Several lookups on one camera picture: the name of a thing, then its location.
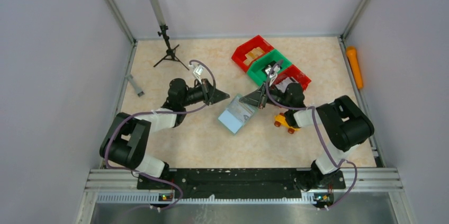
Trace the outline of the green card holder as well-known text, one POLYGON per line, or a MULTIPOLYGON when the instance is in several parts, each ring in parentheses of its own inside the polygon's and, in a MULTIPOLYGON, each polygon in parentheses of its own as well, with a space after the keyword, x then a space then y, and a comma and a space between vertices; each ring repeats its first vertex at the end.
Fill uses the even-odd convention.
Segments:
POLYGON ((242 94, 237 94, 218 116, 218 120, 232 133, 238 131, 255 115, 257 109, 249 104, 242 103, 242 94))

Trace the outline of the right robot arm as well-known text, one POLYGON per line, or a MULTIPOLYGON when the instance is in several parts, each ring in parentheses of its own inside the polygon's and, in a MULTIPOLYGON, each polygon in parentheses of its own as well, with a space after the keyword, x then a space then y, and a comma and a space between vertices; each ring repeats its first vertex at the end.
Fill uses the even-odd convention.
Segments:
POLYGON ((287 126, 293 129, 315 127, 324 153, 296 182, 306 191, 328 185, 351 151, 374 134, 374 125, 347 95, 319 107, 306 106, 304 99, 299 83, 288 84, 284 91, 263 83, 259 89, 243 96, 240 102, 259 109, 266 104, 286 109, 283 117, 287 126))

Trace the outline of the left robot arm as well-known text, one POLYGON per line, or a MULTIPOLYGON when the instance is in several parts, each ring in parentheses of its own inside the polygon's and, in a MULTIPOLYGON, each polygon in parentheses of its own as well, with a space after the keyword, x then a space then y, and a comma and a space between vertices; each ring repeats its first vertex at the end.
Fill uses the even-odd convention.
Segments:
POLYGON ((169 165, 146 152, 149 136, 155 132, 179 126, 188 114, 186 107, 199 102, 212 105, 228 99, 230 95, 207 79, 195 80, 189 87, 185 80, 171 80, 167 98, 156 111, 130 115, 118 113, 99 149, 105 164, 114 162, 131 171, 161 178, 169 165))

